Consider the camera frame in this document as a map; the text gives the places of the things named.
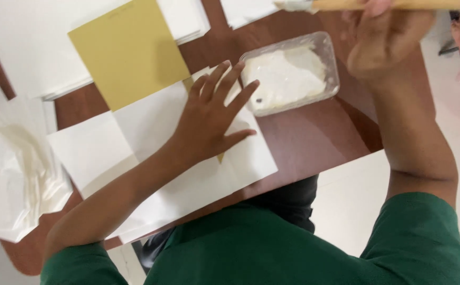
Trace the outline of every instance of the yellow card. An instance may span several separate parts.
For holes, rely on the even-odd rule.
[[[191,76],[154,0],[133,0],[68,35],[112,111]]]

